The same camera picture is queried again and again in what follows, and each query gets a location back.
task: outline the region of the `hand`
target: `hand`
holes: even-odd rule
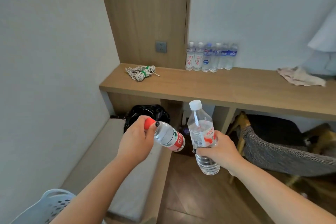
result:
[[[239,164],[244,162],[244,158],[239,154],[233,141],[223,133],[215,130],[218,138],[217,145],[212,148],[198,148],[196,153],[199,156],[206,156],[217,162],[221,167],[229,170],[234,175]]]
[[[130,163],[132,168],[144,161],[153,147],[156,126],[152,124],[145,133],[147,118],[149,116],[140,116],[124,133],[119,144],[116,158]]]

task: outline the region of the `red bottle cap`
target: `red bottle cap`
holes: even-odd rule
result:
[[[144,128],[145,128],[145,129],[149,129],[149,127],[150,127],[153,123],[155,123],[155,122],[156,122],[156,121],[153,120],[152,118],[147,118],[147,119],[145,120]]]

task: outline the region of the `forearm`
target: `forearm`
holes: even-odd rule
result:
[[[235,175],[276,224],[336,223],[335,216],[246,160],[241,161]]]
[[[100,224],[119,186],[134,164],[115,158],[52,221],[52,224]]]

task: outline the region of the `white rope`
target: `white rope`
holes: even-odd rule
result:
[[[155,66],[138,66],[134,69],[131,67],[125,68],[126,73],[133,79],[137,80],[138,82],[141,82],[143,79],[146,77],[151,76],[152,74],[155,73]]]

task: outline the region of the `white wall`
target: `white wall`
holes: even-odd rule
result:
[[[109,118],[103,0],[0,0],[0,223],[61,186]]]
[[[334,5],[336,0],[191,0],[189,39],[238,42],[237,67],[275,70],[304,63],[328,73],[328,56],[311,57],[307,44]]]

